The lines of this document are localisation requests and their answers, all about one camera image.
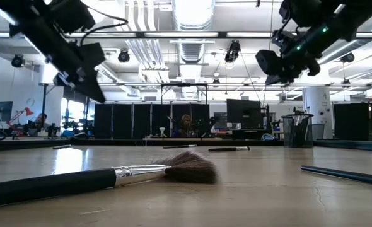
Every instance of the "paintbrush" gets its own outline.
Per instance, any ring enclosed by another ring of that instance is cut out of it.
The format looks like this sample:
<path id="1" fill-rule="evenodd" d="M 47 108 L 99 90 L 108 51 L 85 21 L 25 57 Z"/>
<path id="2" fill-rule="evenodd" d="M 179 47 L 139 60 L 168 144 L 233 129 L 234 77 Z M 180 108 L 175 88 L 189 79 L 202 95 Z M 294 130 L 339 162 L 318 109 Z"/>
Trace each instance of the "paintbrush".
<path id="1" fill-rule="evenodd" d="M 162 177 L 178 182 L 216 183 L 217 173 L 213 163 L 186 151 L 160 158 L 150 165 L 121 166 L 0 182 L 0 206 L 120 187 Z"/>

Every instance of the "ceiling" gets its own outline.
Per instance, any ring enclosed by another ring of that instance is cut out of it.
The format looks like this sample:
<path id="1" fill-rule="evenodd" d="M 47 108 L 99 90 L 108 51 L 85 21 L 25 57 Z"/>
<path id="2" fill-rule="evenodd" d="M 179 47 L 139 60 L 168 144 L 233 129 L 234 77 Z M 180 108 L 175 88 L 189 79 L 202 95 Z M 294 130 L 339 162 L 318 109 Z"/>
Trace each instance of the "ceiling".
<path id="1" fill-rule="evenodd" d="M 116 0 L 91 0 L 97 2 L 92 6 L 104 13 L 114 15 L 118 10 Z M 249 32 L 268 32 L 281 27 L 281 17 L 278 14 L 280 0 L 262 0 L 259 8 L 256 8 L 255 1 L 241 0 L 217 0 L 214 10 L 213 28 L 215 31 L 249 31 Z M 171 11 L 171 1 L 158 0 L 154 1 L 154 20 L 157 30 L 174 30 L 173 15 Z M 97 24 L 110 25 L 113 21 L 105 18 Z M 294 30 L 296 25 L 293 22 L 286 27 L 286 30 Z M 372 30 L 372 17 L 359 28 L 360 32 L 369 32 Z M 8 22 L 0 16 L 0 31 L 8 31 Z M 119 63 L 117 60 L 120 49 L 128 49 L 125 41 L 122 39 L 87 39 L 86 42 L 100 42 L 107 53 L 105 64 L 117 74 L 117 77 L 124 82 L 137 82 L 139 78 L 135 76 L 139 73 L 139 63 L 137 59 L 130 55 L 130 61 Z M 172 81 L 179 82 L 182 77 L 179 74 L 179 63 L 177 46 L 170 44 L 169 40 L 160 39 L 160 48 L 169 68 L 169 78 Z M 217 39 L 214 44 L 207 44 L 206 52 L 201 63 L 202 67 L 199 81 L 211 83 L 214 79 L 214 73 L 219 73 L 221 83 L 249 83 L 251 76 L 256 83 L 264 83 L 266 75 L 260 70 L 255 60 L 255 54 L 260 49 L 271 49 L 277 51 L 275 45 L 270 44 L 269 40 L 240 40 L 242 56 L 240 56 L 233 67 L 226 68 L 224 63 L 224 52 L 229 47 L 231 40 Z M 344 41 L 338 41 L 333 44 L 327 51 L 338 49 L 344 45 Z M 333 83 L 340 83 L 343 77 L 349 78 L 353 75 L 361 75 L 372 70 L 372 42 L 360 47 L 352 52 L 356 60 L 351 64 L 346 64 L 344 70 L 339 62 L 329 62 L 322 65 L 323 69 L 329 71 Z M 0 39 L 0 55 L 11 58 L 14 54 L 24 54 L 27 61 L 33 61 L 36 64 L 43 64 L 43 57 L 25 40 Z M 372 83 L 372 73 L 357 81 L 356 84 Z M 104 88 L 109 92 L 120 92 L 121 89 Z M 362 92 L 366 88 L 358 88 L 353 91 Z"/>

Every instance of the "white pillar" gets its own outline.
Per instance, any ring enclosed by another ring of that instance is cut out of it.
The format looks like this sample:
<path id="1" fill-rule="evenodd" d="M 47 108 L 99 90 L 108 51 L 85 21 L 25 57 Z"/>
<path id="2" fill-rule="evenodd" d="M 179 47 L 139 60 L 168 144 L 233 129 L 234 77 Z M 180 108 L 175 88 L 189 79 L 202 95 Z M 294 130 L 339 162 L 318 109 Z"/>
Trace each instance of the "white pillar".
<path id="1" fill-rule="evenodd" d="M 329 87 L 306 87 L 303 89 L 304 110 L 313 114 L 312 124 L 325 124 L 324 139 L 332 139 L 332 103 Z"/>

